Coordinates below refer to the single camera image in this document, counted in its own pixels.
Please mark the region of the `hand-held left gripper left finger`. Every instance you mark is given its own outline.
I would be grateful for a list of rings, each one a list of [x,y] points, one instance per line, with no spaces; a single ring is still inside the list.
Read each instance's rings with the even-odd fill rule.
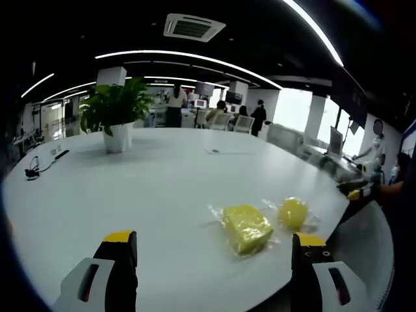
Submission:
[[[52,310],[135,311],[137,264],[136,231],[111,233],[62,280]]]

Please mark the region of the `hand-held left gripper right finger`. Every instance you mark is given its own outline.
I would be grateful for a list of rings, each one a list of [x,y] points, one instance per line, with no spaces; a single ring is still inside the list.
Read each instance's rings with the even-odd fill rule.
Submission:
[[[366,286],[317,236],[292,236],[291,311],[365,311]]]

